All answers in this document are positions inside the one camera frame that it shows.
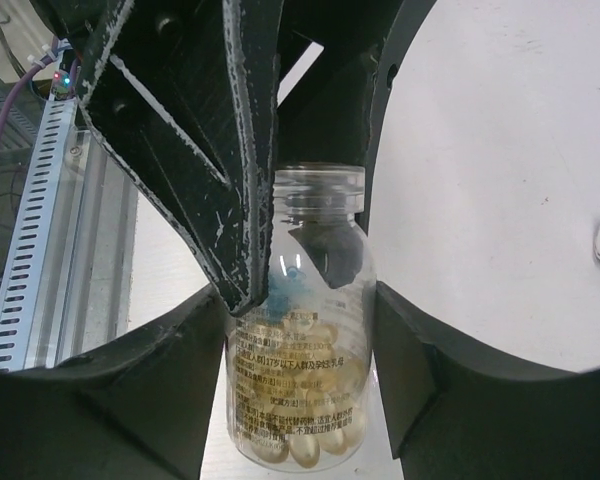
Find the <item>clear pill bottle yellow capsules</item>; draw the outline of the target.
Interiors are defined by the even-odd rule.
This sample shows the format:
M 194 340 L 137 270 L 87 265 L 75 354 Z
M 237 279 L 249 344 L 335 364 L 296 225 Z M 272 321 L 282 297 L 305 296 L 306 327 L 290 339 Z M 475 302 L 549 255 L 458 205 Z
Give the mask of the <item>clear pill bottle yellow capsules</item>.
M 376 271 L 356 218 L 365 171 L 275 175 L 265 300 L 226 324 L 226 419 L 237 450 L 272 470 L 325 470 L 367 432 Z

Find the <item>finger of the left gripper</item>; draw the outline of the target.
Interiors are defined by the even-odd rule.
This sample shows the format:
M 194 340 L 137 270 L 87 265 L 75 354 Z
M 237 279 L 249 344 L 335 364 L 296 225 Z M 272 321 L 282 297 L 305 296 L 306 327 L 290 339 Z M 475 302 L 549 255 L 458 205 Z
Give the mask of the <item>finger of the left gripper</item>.
M 276 1 L 109 1 L 77 91 L 237 316 L 266 294 L 279 28 Z
M 417 1 L 288 1 L 283 73 L 310 43 L 323 51 L 278 108 L 277 165 L 365 169 L 370 193 L 393 81 L 420 29 Z

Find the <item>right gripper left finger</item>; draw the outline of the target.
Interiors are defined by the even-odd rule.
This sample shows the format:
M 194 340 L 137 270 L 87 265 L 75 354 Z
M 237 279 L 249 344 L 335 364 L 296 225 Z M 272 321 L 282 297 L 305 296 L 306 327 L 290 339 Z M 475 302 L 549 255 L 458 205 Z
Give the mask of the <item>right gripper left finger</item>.
M 206 287 L 54 368 L 0 372 L 0 479 L 196 479 L 224 342 Z

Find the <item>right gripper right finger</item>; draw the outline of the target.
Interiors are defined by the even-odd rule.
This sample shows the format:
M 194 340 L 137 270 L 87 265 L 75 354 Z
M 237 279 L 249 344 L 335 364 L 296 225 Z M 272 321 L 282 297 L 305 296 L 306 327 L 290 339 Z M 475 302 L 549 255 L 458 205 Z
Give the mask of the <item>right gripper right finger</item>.
M 521 359 L 384 283 L 374 355 L 392 455 L 407 479 L 600 479 L 600 367 Z

